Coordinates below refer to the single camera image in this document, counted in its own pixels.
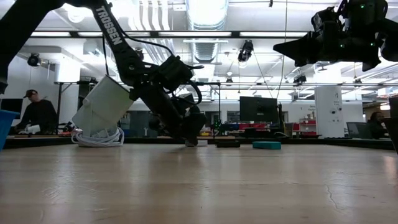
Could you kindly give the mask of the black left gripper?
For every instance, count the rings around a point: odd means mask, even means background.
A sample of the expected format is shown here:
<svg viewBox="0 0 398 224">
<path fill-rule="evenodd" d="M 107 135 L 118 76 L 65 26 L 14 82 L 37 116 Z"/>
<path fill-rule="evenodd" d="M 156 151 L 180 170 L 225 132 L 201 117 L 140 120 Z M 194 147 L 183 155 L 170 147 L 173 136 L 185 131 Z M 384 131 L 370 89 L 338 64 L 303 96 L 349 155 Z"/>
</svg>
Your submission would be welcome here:
<svg viewBox="0 0 398 224">
<path fill-rule="evenodd" d="M 162 87 L 150 83 L 141 86 L 139 96 L 152 112 L 149 115 L 151 130 L 160 135 L 184 137 L 192 146 L 198 144 L 197 137 L 206 123 L 206 116 L 198 106 L 190 107 L 185 116 L 187 107 L 184 103 L 169 97 Z"/>
</svg>

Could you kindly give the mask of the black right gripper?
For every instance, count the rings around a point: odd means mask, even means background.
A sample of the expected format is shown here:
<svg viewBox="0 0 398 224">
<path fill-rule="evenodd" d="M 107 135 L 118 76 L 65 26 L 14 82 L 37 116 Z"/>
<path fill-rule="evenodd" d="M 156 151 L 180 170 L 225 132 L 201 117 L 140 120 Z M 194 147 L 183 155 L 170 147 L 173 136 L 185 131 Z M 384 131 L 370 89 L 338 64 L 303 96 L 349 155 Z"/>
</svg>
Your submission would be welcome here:
<svg viewBox="0 0 398 224">
<path fill-rule="evenodd" d="M 295 67 L 303 67 L 322 60 L 331 62 L 361 62 L 366 72 L 381 63 L 378 56 L 375 33 L 367 28 L 359 32 L 342 31 L 337 22 L 325 22 L 325 57 L 323 55 L 324 32 L 310 31 L 303 37 L 281 44 L 273 50 L 294 61 Z M 397 30 L 384 34 L 381 55 L 396 62 Z"/>
</svg>

